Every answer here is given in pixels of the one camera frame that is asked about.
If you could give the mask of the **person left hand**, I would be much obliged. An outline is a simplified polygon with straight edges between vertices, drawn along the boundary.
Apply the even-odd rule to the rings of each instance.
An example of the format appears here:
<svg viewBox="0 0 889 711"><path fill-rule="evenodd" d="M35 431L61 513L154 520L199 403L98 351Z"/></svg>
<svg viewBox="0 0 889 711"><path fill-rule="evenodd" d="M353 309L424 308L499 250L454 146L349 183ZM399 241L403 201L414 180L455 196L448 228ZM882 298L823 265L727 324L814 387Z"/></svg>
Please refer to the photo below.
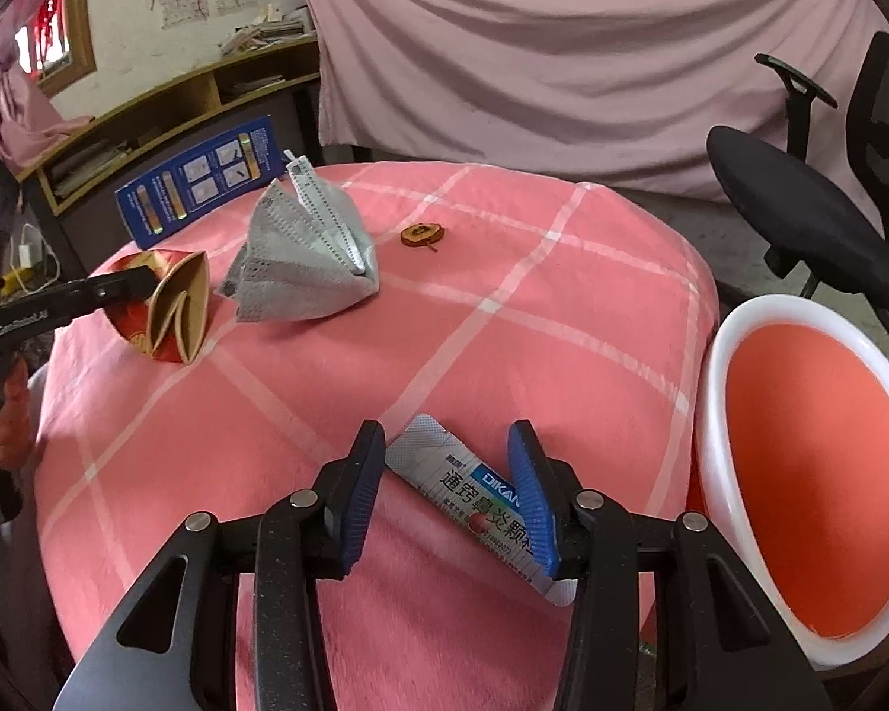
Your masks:
<svg viewBox="0 0 889 711"><path fill-rule="evenodd" d="M0 469L22 469L33 450L28 367L17 356L4 382L4 405L0 409Z"/></svg>

